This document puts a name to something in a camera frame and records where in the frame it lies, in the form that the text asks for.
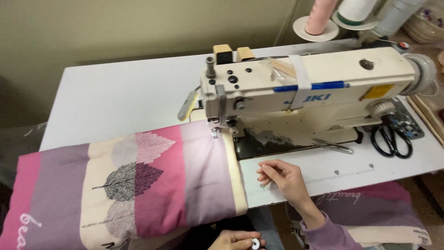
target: yellow warning label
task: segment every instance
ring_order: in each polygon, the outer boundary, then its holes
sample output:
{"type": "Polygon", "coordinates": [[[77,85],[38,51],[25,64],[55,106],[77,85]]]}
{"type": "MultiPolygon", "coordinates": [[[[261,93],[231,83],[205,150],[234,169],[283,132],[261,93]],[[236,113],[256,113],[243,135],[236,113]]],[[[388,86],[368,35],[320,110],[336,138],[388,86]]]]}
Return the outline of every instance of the yellow warning label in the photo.
{"type": "Polygon", "coordinates": [[[392,89],[394,84],[385,84],[371,87],[359,100],[373,99],[383,97],[389,90],[392,89]]]}

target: wall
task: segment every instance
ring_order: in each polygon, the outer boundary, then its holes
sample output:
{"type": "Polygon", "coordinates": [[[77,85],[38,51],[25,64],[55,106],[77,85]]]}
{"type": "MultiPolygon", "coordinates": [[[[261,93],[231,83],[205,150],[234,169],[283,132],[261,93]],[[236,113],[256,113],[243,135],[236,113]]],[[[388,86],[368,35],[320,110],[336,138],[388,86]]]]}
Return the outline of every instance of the wall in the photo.
{"type": "Polygon", "coordinates": [[[302,43],[296,1],[0,0],[0,128],[46,121],[65,67],[302,43]]]}

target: blue pen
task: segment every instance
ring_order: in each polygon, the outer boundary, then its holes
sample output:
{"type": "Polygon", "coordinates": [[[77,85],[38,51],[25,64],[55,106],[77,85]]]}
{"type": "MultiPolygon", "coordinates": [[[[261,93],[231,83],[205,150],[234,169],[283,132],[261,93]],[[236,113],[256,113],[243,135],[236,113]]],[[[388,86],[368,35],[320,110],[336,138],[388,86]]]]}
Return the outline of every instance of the blue pen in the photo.
{"type": "MultiPolygon", "coordinates": [[[[344,81],[328,81],[321,83],[312,83],[311,89],[343,89],[350,88],[350,83],[344,83],[344,81]]],[[[274,92],[287,92],[287,91],[297,91],[297,85],[281,86],[273,88],[274,92]]]]}

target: white strap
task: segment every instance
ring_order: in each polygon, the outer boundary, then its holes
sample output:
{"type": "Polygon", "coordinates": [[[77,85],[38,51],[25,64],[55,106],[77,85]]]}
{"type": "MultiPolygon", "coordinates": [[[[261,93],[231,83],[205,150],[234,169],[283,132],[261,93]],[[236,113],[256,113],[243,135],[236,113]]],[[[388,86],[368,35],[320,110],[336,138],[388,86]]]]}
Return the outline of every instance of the white strap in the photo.
{"type": "Polygon", "coordinates": [[[300,109],[303,107],[302,102],[307,99],[307,96],[309,96],[311,90],[311,82],[308,77],[308,73],[305,70],[302,57],[299,55],[292,55],[288,57],[293,64],[297,80],[297,92],[293,98],[293,103],[291,104],[290,109],[300,109]]]}

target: pink thread spool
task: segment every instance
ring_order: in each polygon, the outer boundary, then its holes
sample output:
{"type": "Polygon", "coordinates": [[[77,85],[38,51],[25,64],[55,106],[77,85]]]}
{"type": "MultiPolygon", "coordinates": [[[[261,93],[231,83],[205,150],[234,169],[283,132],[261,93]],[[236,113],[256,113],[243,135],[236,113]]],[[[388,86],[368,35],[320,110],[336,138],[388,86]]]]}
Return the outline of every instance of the pink thread spool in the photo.
{"type": "Polygon", "coordinates": [[[322,34],[337,2],[338,0],[316,0],[305,24],[305,32],[314,36],[322,34]]]}

